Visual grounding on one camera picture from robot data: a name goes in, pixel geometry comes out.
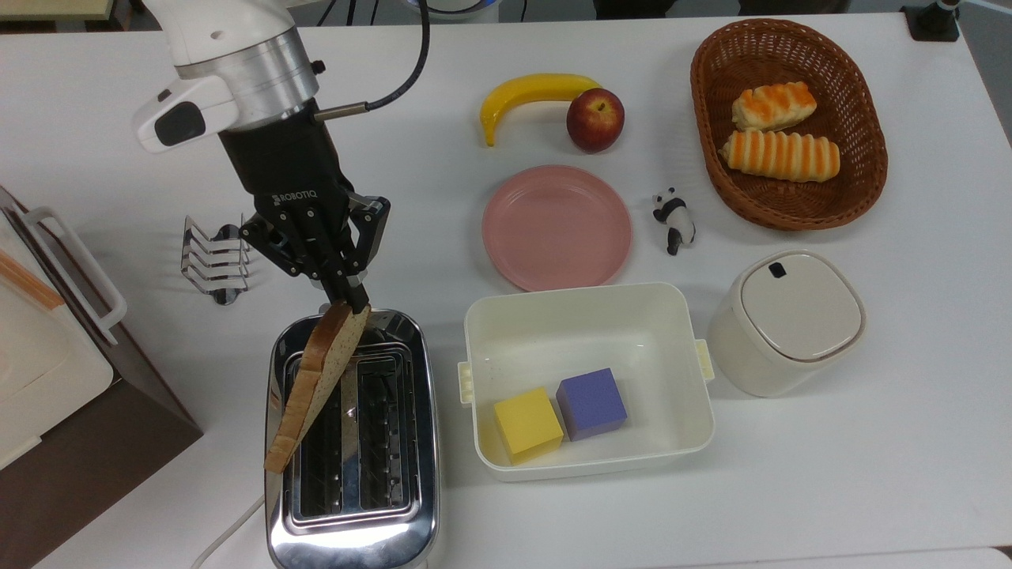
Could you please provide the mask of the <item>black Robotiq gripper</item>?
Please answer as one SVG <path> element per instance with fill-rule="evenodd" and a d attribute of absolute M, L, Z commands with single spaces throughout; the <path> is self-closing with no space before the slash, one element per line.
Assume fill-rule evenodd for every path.
<path fill-rule="evenodd" d="M 288 275 L 308 275 L 352 313 L 368 306 L 364 273 L 380 250 L 390 202 L 350 195 L 317 107 L 218 136 L 256 213 L 240 235 Z"/>

